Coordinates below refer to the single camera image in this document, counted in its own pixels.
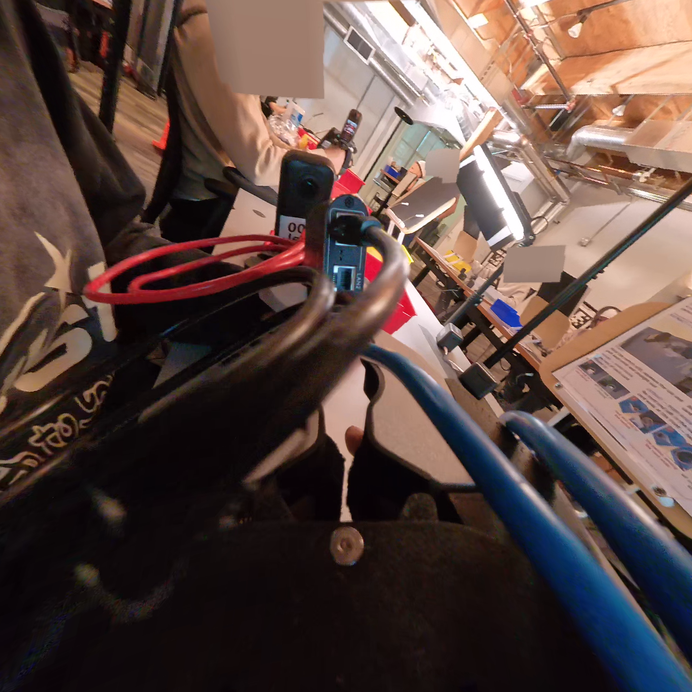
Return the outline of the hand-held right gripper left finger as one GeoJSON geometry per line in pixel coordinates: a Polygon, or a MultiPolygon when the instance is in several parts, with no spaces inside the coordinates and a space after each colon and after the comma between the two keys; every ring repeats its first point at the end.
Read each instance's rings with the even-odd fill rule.
{"type": "Polygon", "coordinates": [[[242,481],[243,519],[338,521],[344,480],[345,458],[320,405],[242,481]]]}

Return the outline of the instruction poster board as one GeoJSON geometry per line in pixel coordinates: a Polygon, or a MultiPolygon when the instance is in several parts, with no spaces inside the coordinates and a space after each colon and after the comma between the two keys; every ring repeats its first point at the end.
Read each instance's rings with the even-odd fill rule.
{"type": "Polygon", "coordinates": [[[691,298],[625,309],[554,351],[542,382],[691,537],[691,298]]]}

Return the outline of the blue plastic bin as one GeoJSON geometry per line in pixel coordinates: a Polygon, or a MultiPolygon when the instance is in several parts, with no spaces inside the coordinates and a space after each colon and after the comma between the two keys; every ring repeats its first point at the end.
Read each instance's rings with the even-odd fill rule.
{"type": "Polygon", "coordinates": [[[521,322],[520,314],[512,307],[501,299],[495,300],[490,306],[491,312],[497,317],[497,319],[505,324],[509,329],[513,329],[515,332],[522,328],[523,324],[521,322]]]}

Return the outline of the black pole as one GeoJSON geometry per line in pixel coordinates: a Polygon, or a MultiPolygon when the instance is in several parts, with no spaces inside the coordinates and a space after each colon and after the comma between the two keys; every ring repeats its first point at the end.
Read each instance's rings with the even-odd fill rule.
{"type": "Polygon", "coordinates": [[[633,231],[625,238],[620,240],[613,246],[605,255],[597,262],[590,266],[586,271],[579,275],[571,284],[564,290],[559,292],[552,298],[545,307],[543,307],[535,316],[533,316],[527,324],[523,326],[514,336],[512,336],[502,347],[498,347],[496,351],[486,359],[483,364],[490,369],[495,364],[498,364],[502,358],[512,353],[514,348],[528,336],[539,324],[544,322],[560,307],[569,302],[582,288],[592,281],[595,277],[605,271],[620,255],[622,255],[629,247],[645,236],[658,223],[665,219],[671,212],[680,206],[691,194],[691,179],[684,183],[679,190],[673,193],[666,201],[663,201],[643,220],[633,231]]]}

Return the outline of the grey printed sweatshirt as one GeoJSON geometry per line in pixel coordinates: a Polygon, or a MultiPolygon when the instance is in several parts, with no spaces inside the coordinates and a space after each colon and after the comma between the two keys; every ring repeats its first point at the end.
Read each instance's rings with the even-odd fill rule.
{"type": "Polygon", "coordinates": [[[116,318],[83,296],[136,252],[145,189],[74,89],[33,1],[1,2],[1,494],[84,433],[114,379],[116,318]]]}

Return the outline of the red plastic bin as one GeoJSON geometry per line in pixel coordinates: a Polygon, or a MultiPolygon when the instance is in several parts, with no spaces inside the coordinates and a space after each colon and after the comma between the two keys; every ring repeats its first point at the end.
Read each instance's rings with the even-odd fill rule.
{"type": "MultiPolygon", "coordinates": [[[[333,184],[331,200],[333,201],[341,195],[358,195],[364,185],[365,183],[349,169],[333,184]]],[[[377,274],[380,273],[382,265],[383,260],[380,253],[373,247],[368,247],[365,256],[365,286],[370,280],[376,278],[377,274]]],[[[383,330],[393,335],[414,316],[416,316],[415,309],[408,294],[404,291],[397,307],[383,326],[383,330]]]]}

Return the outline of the grey network port box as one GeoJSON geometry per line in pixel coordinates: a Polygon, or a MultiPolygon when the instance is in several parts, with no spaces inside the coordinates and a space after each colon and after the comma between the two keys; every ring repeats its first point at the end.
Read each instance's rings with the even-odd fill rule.
{"type": "Polygon", "coordinates": [[[367,244],[362,225],[368,218],[368,207],[355,195],[336,197],[327,208],[323,269],[337,291],[355,295],[363,290],[367,244]]]}

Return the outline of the wooden workbench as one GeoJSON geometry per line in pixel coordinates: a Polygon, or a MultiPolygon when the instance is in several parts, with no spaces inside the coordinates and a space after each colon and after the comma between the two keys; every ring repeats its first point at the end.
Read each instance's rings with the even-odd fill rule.
{"type": "Polygon", "coordinates": [[[482,278],[475,289],[470,282],[461,278],[461,271],[457,271],[453,264],[446,262],[444,256],[436,249],[419,238],[414,240],[412,246],[412,254],[417,254],[424,264],[412,281],[414,287],[418,287],[428,274],[433,274],[456,299],[456,302],[451,302],[445,311],[437,315],[440,323],[450,322],[458,327],[462,323],[472,324],[471,335],[484,335],[495,350],[499,350],[514,336],[514,329],[504,323],[491,309],[496,299],[489,293],[500,280],[503,273],[502,265],[494,268],[487,278],[482,278]]]}

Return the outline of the silver ventilation duct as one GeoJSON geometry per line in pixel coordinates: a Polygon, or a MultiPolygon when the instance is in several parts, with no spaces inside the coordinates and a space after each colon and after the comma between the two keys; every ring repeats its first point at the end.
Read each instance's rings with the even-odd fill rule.
{"type": "Polygon", "coordinates": [[[562,202],[569,200],[566,179],[658,203],[672,195],[674,183],[691,181],[691,123],[682,120],[647,120],[634,129],[588,125],[566,145],[539,146],[497,129],[488,144],[517,158],[562,202]]]}

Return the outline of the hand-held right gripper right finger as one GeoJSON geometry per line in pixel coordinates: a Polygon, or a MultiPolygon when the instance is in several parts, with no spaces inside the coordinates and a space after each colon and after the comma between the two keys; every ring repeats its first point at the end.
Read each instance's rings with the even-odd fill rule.
{"type": "Polygon", "coordinates": [[[462,520],[448,488],[473,491],[469,474],[399,379],[362,364],[365,423],[347,429],[352,520],[462,520]]]}

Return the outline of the overhead lamp panel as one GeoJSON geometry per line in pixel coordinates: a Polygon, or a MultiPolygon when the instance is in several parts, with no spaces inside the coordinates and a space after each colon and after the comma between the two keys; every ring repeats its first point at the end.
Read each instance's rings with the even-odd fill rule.
{"type": "Polygon", "coordinates": [[[457,187],[479,236],[492,252],[533,237],[532,220],[509,187],[486,145],[478,145],[461,164],[457,187]]]}

